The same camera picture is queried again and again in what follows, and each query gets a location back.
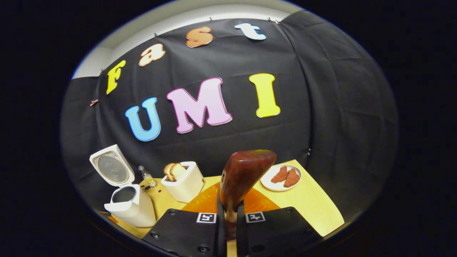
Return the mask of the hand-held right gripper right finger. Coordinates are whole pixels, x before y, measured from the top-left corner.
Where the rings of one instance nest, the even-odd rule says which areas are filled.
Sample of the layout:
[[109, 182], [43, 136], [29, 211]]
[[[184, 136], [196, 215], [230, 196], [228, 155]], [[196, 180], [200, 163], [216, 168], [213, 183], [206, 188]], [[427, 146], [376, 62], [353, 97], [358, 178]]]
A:
[[254, 188], [238, 206], [238, 257], [304, 257], [321, 240], [296, 208], [279, 208]]

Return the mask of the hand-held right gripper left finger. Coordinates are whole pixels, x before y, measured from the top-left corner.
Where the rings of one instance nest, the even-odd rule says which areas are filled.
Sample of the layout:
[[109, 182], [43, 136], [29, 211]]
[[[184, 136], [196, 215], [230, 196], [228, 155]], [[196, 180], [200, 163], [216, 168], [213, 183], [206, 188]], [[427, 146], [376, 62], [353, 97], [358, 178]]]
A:
[[215, 212], [168, 209], [143, 237], [143, 241], [170, 255], [181, 257], [226, 257], [226, 223], [219, 199], [219, 182], [209, 187], [215, 192]]

